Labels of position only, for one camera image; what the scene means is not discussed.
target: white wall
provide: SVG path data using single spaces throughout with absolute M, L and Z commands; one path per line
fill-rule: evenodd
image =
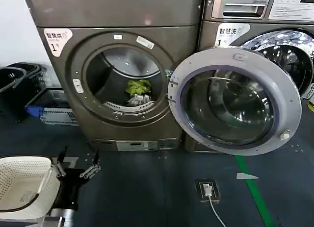
M 42 64 L 53 85 L 58 85 L 25 0 L 0 0 L 0 14 L 0 67 L 16 62 Z

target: door glass window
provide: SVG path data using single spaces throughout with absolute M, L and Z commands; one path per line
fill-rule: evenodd
M 258 36 L 241 47 L 256 50 L 290 74 L 300 95 L 312 82 L 314 39 L 296 30 L 281 30 Z
M 196 75 L 184 86 L 181 103 L 190 125 L 222 144 L 254 143 L 271 130 L 274 121 L 263 87 L 232 71 Z
M 163 88 L 157 64 L 145 53 L 125 47 L 95 56 L 87 67 L 86 80 L 100 103 L 126 112 L 152 107 Z

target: washing machine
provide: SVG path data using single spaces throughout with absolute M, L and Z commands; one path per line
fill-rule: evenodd
M 92 147 L 177 146 L 183 130 L 170 111 L 168 81 L 196 51 L 203 1 L 26 0 Z
M 255 155 L 292 137 L 313 78 L 313 2 L 207 0 L 199 55 L 224 60 L 189 80 L 188 150 Z

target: laundry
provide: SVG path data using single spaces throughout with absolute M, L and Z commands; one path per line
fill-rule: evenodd
M 134 97 L 135 94 L 142 95 L 145 93 L 150 93 L 152 91 L 151 83 L 148 80 L 141 79 L 139 81 L 128 81 L 128 86 L 126 92 L 130 94 L 131 97 Z
M 152 98 L 148 95 L 137 95 L 135 94 L 134 97 L 132 97 L 131 99 L 128 100 L 128 105 L 129 106 L 140 106 L 142 104 L 151 102 Z

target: control panel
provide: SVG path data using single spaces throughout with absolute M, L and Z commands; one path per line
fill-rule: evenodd
M 274 0 L 270 20 L 314 21 L 314 0 Z

